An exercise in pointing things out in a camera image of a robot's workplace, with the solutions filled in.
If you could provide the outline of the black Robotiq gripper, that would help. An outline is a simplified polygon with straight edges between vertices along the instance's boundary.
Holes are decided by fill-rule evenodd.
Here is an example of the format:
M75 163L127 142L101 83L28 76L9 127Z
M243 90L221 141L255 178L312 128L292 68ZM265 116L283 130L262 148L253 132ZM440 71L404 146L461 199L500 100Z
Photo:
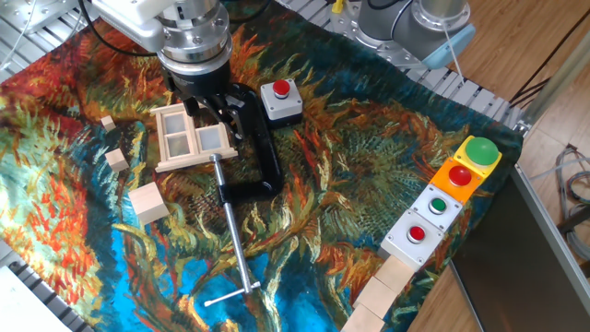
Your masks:
M226 94L230 86L230 60L219 59L204 63L181 63L159 55L161 74L166 88L183 100L189 116L199 114L199 102L220 123L225 124L236 139L244 139L237 103Z

